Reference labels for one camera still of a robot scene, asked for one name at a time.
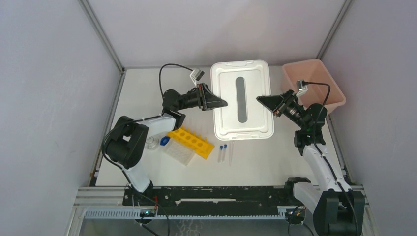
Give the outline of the small glass flask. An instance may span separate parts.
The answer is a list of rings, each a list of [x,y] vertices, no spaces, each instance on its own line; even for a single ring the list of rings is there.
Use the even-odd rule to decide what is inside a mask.
[[[149,137],[146,139],[146,149],[155,150],[159,147],[159,138],[158,137]]]

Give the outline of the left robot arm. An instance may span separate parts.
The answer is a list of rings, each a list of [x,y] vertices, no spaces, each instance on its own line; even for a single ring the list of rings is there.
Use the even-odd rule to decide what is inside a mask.
[[[142,119],[122,116],[101,144],[103,157],[121,170],[128,184],[136,190],[135,199],[142,205],[150,204],[154,198],[154,192],[148,188],[152,182],[140,163],[147,140],[179,129],[186,117],[181,110],[198,107],[210,111],[228,105],[205,83],[197,84],[185,94],[169,89],[163,93],[162,99],[161,114]]]

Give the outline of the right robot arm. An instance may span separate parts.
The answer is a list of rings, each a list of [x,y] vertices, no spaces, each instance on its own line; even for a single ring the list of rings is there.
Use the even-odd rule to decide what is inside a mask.
[[[322,127],[327,116],[324,104],[308,108],[299,104],[293,90],[281,95],[258,96],[257,101],[273,115],[286,116],[300,129],[295,131],[294,145],[310,166],[319,188],[306,178],[288,180],[286,202],[301,202],[313,214],[315,231],[320,236],[359,236],[362,233],[365,197],[351,188],[329,156]]]

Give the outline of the blue bottle cap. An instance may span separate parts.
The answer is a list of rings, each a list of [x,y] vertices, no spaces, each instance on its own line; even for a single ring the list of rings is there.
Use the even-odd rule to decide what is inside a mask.
[[[160,145],[161,146],[165,146],[168,142],[169,142],[169,140],[170,140],[170,137],[169,136],[164,136],[164,137],[162,137],[161,138],[161,140],[160,140]]]

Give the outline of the white plastic bin lid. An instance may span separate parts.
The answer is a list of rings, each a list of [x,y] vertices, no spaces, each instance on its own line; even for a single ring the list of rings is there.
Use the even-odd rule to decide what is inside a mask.
[[[273,115],[257,100],[271,95],[269,65],[265,61],[219,62],[211,67],[210,79],[214,95],[228,103],[213,112],[217,139],[267,139],[274,134]]]

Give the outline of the pink plastic bin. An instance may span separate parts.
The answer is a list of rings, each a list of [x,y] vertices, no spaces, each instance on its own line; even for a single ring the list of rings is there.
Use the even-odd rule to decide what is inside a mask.
[[[297,92],[297,80],[305,80],[310,83],[307,85],[307,93],[299,98],[299,103],[305,107],[309,107],[313,103],[322,104],[328,90],[325,84],[330,85],[330,94],[325,103],[328,114],[346,103],[345,95],[321,60],[309,59],[287,63],[282,66],[282,71],[281,90],[283,92],[290,89]]]

